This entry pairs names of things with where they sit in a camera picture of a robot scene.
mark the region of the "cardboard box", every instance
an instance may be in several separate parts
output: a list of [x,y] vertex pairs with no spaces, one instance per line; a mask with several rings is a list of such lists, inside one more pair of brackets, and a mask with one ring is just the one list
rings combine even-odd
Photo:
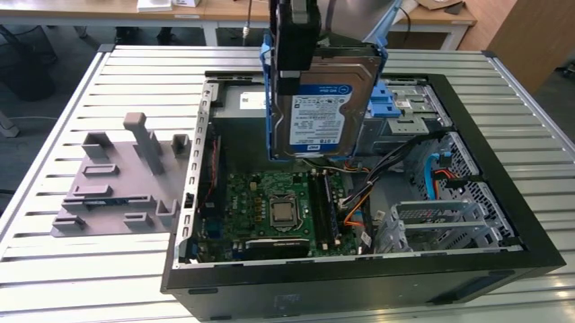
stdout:
[[173,0],[174,5],[182,5],[185,7],[197,7],[202,0]]
[[437,1],[437,0],[417,0],[417,2],[430,10],[441,9],[450,7],[451,5],[455,5],[457,3],[461,3],[463,0],[446,0],[446,1]]

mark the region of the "desk leg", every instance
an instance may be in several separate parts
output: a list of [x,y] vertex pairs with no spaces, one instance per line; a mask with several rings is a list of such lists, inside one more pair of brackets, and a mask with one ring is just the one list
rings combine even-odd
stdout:
[[442,50],[458,50],[461,40],[466,36],[469,25],[451,26],[450,33],[442,45]]
[[218,46],[218,22],[203,22],[202,29],[205,30],[206,46]]

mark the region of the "sticker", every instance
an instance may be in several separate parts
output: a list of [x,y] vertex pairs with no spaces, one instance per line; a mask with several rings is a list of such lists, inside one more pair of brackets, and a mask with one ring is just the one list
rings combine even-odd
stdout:
[[241,95],[241,110],[265,110],[266,92],[245,92]]
[[373,219],[374,221],[383,221],[386,216],[386,212],[378,211],[378,213],[374,215]]
[[199,19],[199,15],[174,15],[174,18],[183,18],[183,19]]
[[370,235],[366,233],[366,231],[362,232],[362,241],[365,242],[365,244],[371,247],[371,237]]
[[410,101],[409,100],[395,101],[395,107],[402,109],[410,109],[411,108]]
[[342,106],[350,101],[350,85],[301,85],[293,97],[290,144],[302,151],[318,151],[341,142],[346,117]]

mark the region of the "motherboard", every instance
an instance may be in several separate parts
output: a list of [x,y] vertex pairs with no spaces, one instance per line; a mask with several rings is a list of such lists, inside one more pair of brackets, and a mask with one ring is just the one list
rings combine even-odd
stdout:
[[222,237],[209,240],[217,262],[357,253],[354,232],[339,231],[339,173],[231,173],[226,195]]

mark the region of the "hard drive label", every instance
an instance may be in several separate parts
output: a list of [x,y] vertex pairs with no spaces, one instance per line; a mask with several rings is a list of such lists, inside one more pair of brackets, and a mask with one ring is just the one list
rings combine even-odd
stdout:
[[350,85],[302,85],[293,98],[290,144],[297,151],[335,148],[346,117],[342,106],[350,101]]

